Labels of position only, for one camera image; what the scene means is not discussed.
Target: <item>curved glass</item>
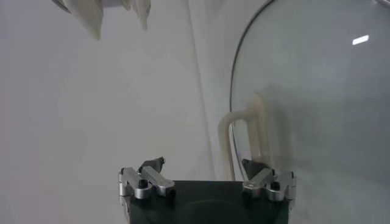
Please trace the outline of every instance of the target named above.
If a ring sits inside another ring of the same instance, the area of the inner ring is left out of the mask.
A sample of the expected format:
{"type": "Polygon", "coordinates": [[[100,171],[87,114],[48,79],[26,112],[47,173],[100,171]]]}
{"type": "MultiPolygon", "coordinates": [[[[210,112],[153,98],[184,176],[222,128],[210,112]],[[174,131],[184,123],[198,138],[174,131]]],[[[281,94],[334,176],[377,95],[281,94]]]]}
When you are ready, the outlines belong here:
{"type": "Polygon", "coordinates": [[[297,223],[389,222],[389,41],[390,8],[370,0],[275,0],[244,35],[231,109],[263,96],[274,165],[298,176],[297,223]]]}

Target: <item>hanging white object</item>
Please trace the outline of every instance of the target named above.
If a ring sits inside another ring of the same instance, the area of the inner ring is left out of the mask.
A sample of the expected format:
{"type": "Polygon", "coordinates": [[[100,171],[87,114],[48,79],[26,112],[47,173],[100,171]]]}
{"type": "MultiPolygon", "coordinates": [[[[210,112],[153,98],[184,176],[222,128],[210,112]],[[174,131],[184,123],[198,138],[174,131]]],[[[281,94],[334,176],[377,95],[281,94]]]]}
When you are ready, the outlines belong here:
{"type": "Polygon", "coordinates": [[[131,0],[134,11],[141,20],[142,29],[147,29],[147,17],[151,10],[151,0],[131,0]]]}
{"type": "Polygon", "coordinates": [[[101,0],[63,0],[63,3],[92,37],[99,40],[103,22],[101,0]]]}
{"type": "Polygon", "coordinates": [[[225,164],[226,180],[235,180],[229,126],[237,120],[243,120],[247,124],[252,160],[272,166],[268,139],[268,117],[264,101],[261,96],[258,95],[248,104],[246,110],[226,114],[219,122],[219,144],[221,147],[222,159],[225,164]]]}
{"type": "MultiPolygon", "coordinates": [[[[151,0],[121,0],[121,2],[126,10],[130,10],[133,7],[141,21],[142,28],[146,30],[151,0]]],[[[93,38],[100,39],[104,15],[102,0],[63,0],[63,4],[88,30],[93,38]]]]}

